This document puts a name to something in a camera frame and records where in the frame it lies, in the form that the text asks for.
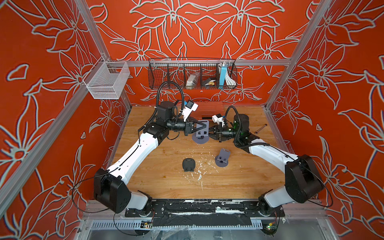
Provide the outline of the purple phone stand front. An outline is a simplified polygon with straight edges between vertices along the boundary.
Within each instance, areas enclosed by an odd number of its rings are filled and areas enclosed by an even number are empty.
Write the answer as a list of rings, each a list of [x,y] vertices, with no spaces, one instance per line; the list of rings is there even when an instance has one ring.
[[[229,157],[231,152],[226,149],[221,149],[219,154],[215,157],[215,163],[218,167],[224,168],[229,164]]]

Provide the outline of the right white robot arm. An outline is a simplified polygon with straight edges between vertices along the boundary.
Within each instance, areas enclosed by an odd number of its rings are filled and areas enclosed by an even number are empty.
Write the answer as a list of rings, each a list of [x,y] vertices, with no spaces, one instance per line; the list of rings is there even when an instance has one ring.
[[[233,140],[235,147],[260,157],[274,165],[285,175],[283,186],[265,192],[258,198],[257,211],[268,217],[276,208],[289,203],[303,204],[325,189],[315,161],[308,155],[298,156],[266,143],[249,130],[249,117],[239,114],[234,106],[234,121],[227,115],[213,115],[214,126],[209,128],[210,138],[219,142]]]

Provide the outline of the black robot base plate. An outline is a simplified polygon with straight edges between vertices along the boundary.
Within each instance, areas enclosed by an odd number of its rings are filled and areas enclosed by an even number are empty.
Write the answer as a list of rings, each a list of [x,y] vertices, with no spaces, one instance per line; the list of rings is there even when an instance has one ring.
[[[260,212],[258,200],[157,199],[152,201],[147,215],[129,209],[125,217],[149,219],[154,227],[164,229],[263,229],[286,216],[282,207],[273,209],[267,217]]]

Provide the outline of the purple-grey phone stand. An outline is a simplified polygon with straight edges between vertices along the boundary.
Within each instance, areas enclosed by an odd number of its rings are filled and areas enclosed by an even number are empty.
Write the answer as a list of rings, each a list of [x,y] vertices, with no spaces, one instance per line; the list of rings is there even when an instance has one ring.
[[[192,140],[199,145],[203,145],[203,144],[207,143],[209,141],[209,139],[210,139],[209,127],[207,128],[207,134],[206,135],[196,135],[196,132],[192,135]]]

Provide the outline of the black phone stand front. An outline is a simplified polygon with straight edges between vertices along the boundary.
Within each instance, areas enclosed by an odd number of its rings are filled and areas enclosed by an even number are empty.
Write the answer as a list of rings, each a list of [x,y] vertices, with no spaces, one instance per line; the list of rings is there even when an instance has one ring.
[[[194,172],[196,167],[196,162],[192,158],[186,158],[182,162],[182,168],[184,172]]]

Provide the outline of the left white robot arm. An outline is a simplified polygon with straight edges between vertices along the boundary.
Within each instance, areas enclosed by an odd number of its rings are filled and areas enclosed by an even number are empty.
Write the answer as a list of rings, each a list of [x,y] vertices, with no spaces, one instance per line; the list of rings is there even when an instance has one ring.
[[[177,113],[177,102],[160,101],[162,88],[170,85],[175,86],[181,94],[181,110]],[[205,127],[204,123],[191,117],[191,113],[196,111],[198,106],[191,100],[185,101],[184,92],[177,83],[162,83],[157,90],[154,112],[139,128],[138,140],[117,162],[106,170],[99,169],[95,173],[95,200],[115,214],[125,209],[150,212],[150,196],[142,192],[132,192],[127,185],[143,160],[169,137],[171,131],[182,132],[187,136]]]

